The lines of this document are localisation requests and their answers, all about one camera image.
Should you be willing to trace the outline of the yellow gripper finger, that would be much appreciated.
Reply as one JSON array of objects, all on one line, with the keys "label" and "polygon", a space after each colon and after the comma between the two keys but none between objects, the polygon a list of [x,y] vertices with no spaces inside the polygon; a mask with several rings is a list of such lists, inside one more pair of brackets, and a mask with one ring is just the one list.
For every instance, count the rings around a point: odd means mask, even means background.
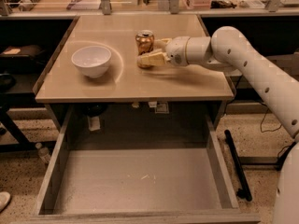
[{"label": "yellow gripper finger", "polygon": [[152,66],[162,66],[170,61],[170,58],[161,49],[146,52],[137,57],[137,65],[141,68],[151,68]]},{"label": "yellow gripper finger", "polygon": [[172,41],[171,38],[156,39],[153,43],[153,48],[161,49],[162,51],[166,51],[166,48],[171,41]]}]

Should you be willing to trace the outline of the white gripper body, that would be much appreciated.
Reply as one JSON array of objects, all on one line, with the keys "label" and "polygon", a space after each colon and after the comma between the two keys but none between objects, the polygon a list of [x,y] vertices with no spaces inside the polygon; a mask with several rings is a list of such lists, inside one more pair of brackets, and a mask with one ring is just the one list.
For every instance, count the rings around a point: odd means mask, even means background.
[{"label": "white gripper body", "polygon": [[170,63],[175,66],[187,66],[186,48],[189,41],[188,36],[178,36],[170,40],[166,47],[166,55]]}]

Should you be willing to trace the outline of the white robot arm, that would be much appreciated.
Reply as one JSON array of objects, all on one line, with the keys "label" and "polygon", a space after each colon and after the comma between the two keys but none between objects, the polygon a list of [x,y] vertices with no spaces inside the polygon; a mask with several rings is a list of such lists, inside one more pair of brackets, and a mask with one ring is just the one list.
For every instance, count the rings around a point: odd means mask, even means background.
[{"label": "white robot arm", "polygon": [[299,82],[231,26],[217,29],[211,36],[157,40],[154,50],[137,60],[143,65],[198,64],[215,71],[241,72],[295,142],[280,171],[272,224],[299,224]]}]

